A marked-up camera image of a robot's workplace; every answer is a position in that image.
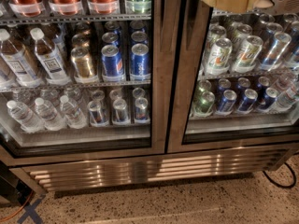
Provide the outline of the steel fridge door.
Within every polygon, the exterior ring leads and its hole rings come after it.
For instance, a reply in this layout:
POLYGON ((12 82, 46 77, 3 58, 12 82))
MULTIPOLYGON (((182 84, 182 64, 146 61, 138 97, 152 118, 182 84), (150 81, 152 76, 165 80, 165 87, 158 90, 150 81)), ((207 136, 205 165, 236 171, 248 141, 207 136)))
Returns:
POLYGON ((275 15, 258 8, 233 13, 210 7, 202 0, 183 0, 183 5, 168 152, 299 144, 298 13, 275 15), (261 70, 261 52, 277 32, 289 34, 292 41, 272 70, 261 70), (233 59, 249 35, 260 37, 263 48, 251 71, 233 72, 233 59), (223 37, 233 45, 228 70, 206 76, 206 52, 223 37), (257 101, 249 113, 237 113, 237 101, 246 89, 258 93, 257 101), (233 111, 229 115, 217 114, 217 105, 226 90, 237 95, 233 111), (193 105, 204 91, 214 93, 215 103, 209 116, 196 117, 193 105))
POLYGON ((50 0, 43 0, 42 13, 35 17, 16 14, 10 7, 0 25, 18 38, 34 55, 41 72, 42 84, 28 88, 21 86, 9 68, 1 75, 1 160, 7 166, 27 167, 74 161, 101 161, 149 156, 164 151, 167 126, 167 107, 170 98, 171 68, 177 22, 177 0, 151 0, 151 10, 145 14, 132 13, 125 0, 118 0, 118 9, 111 14, 91 13, 88 0, 80 0, 79 12, 61 15, 50 8, 50 0), (66 80, 51 80, 34 53, 35 42, 30 35, 40 28, 61 52, 66 80), (150 79, 132 80, 131 48, 137 43, 149 47, 150 79), (103 80, 101 49, 105 45, 119 48, 125 79, 119 82, 103 80), (71 50, 84 47, 89 50, 97 70, 99 82, 77 83, 71 63, 71 50), (70 128, 60 109, 60 97, 74 99, 86 116, 87 126, 70 128), (136 123, 135 100, 144 97, 149 102, 149 122, 136 123), (35 99, 49 100, 65 119, 66 127, 50 131, 45 127, 35 133, 25 132, 7 111, 7 102, 14 100, 28 105, 35 113, 35 99), (113 102, 119 98, 128 105, 128 124, 113 122, 113 102), (107 106, 108 125, 90 124, 88 103, 101 101, 107 106))

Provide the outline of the steel fridge base grille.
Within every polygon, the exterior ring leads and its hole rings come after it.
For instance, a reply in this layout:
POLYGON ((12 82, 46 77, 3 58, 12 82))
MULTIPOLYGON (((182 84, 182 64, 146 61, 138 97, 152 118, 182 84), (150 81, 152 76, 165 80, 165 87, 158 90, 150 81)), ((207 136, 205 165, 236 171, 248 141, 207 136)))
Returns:
POLYGON ((36 165, 13 168, 11 172, 35 192, 42 194, 48 191, 272 171, 298 150, 299 145, 291 142, 128 159, 36 165))

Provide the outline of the silver blue can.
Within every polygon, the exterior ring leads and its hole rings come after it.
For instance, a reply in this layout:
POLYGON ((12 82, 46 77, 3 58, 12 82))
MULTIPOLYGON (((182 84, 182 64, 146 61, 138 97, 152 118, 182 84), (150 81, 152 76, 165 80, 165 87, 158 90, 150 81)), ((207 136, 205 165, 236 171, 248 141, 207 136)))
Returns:
POLYGON ((259 57, 260 69, 264 71, 272 70, 278 64, 278 60, 291 41, 292 38, 287 33, 274 33, 259 57))

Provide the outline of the white 7Up can right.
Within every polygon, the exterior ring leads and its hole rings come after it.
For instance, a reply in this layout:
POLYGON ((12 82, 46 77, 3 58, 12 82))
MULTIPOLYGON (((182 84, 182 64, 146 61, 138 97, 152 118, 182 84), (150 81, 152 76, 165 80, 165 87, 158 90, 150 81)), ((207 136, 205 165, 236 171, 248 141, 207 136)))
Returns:
POLYGON ((263 40, 257 35, 249 35, 245 38, 233 59, 232 71, 237 73, 251 71, 262 48, 263 40))

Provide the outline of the white 7up can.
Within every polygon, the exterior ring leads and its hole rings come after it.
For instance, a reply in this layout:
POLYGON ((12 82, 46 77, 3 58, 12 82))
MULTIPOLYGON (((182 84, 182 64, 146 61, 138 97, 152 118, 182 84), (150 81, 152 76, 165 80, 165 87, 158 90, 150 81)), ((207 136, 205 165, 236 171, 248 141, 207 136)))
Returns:
POLYGON ((219 38, 206 52, 205 75, 221 75, 228 70, 233 45, 230 39, 219 38))
POLYGON ((249 35, 245 38, 233 59, 232 71, 237 73, 251 71, 262 48, 263 40, 257 35, 249 35))

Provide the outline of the white 7Up can left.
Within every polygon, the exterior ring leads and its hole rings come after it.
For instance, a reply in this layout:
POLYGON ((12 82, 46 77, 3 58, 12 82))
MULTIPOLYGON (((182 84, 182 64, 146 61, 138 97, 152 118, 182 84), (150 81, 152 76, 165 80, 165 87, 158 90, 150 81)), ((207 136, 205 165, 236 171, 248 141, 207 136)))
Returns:
POLYGON ((221 75, 228 70, 233 45, 230 39, 219 38, 206 52, 205 75, 221 75))

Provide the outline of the green can bottom shelf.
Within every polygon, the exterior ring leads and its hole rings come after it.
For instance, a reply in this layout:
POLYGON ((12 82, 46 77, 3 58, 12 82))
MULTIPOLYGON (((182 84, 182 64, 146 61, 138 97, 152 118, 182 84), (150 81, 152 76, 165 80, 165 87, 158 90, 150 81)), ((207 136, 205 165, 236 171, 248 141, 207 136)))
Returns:
POLYGON ((196 117, 207 117, 212 112, 215 95, 211 91, 204 91, 194 102, 193 109, 196 117))

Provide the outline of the blue can bottom left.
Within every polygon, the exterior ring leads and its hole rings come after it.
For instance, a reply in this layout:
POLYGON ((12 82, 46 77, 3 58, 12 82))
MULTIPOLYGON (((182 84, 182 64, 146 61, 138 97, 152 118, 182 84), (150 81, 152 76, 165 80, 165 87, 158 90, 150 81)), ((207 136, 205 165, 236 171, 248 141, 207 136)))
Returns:
POLYGON ((217 105, 216 113, 221 115, 229 115, 233 111, 237 95, 233 90, 226 90, 217 105))

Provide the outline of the blue pepsi can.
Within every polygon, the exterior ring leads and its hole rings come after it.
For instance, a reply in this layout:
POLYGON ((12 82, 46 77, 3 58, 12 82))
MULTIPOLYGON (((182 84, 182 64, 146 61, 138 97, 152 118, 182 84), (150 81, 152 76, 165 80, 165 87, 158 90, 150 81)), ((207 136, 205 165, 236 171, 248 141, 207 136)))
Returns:
POLYGON ((149 47, 142 43, 137 43, 131 48, 131 71, 132 80, 150 79, 150 50, 149 47))
POLYGON ((105 45, 101 49, 102 77, 105 81, 119 82, 125 79, 119 48, 114 45, 105 45))

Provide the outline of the small silver can right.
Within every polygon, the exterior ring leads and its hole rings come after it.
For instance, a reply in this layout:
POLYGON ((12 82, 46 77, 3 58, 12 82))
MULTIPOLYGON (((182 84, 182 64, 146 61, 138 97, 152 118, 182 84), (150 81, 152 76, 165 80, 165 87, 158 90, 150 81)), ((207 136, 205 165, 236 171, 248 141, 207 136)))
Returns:
POLYGON ((150 121, 149 102, 140 97, 135 100, 134 119, 136 123, 148 123, 150 121))

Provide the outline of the front gold can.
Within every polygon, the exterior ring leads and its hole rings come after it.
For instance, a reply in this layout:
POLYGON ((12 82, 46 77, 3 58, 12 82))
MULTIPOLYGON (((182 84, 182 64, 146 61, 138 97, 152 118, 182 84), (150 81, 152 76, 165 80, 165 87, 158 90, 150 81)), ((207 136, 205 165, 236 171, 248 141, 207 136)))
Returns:
POLYGON ((77 83, 98 83, 97 70, 93 64, 93 58, 88 49, 77 47, 71 50, 71 63, 75 69, 75 80, 77 83))

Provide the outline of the small silver can left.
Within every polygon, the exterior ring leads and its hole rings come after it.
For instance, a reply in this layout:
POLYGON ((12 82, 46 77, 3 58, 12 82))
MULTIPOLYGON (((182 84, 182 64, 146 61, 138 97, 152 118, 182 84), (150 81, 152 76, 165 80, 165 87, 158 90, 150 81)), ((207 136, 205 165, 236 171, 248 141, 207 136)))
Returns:
POLYGON ((107 106, 101 101, 92 100, 88 103, 88 112, 90 115, 90 124, 93 127, 108 125, 107 106))

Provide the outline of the water bottle right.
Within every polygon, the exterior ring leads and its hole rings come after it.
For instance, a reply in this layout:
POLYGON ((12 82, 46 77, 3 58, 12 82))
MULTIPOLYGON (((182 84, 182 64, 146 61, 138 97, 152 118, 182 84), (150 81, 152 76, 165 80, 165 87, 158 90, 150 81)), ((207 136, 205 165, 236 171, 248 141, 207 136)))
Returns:
POLYGON ((81 129, 87 126, 87 119, 78 103, 67 95, 60 97, 60 109, 70 128, 81 129))

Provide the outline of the water bottle middle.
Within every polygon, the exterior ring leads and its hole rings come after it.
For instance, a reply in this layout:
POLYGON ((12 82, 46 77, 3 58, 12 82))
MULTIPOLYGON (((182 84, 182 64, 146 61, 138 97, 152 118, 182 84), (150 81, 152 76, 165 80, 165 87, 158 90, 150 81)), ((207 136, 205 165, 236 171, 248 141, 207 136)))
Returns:
POLYGON ((59 131, 66 127, 65 119, 49 100, 35 99, 35 111, 44 121, 45 127, 50 131, 59 131))

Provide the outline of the tea bottle far left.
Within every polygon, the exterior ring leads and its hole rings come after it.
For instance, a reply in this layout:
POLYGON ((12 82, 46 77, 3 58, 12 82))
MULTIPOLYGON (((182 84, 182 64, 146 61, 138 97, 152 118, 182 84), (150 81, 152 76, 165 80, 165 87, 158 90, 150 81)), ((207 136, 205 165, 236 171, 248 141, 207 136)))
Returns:
POLYGON ((34 55, 6 29, 0 29, 0 55, 21 86, 34 88, 42 84, 41 72, 34 55))

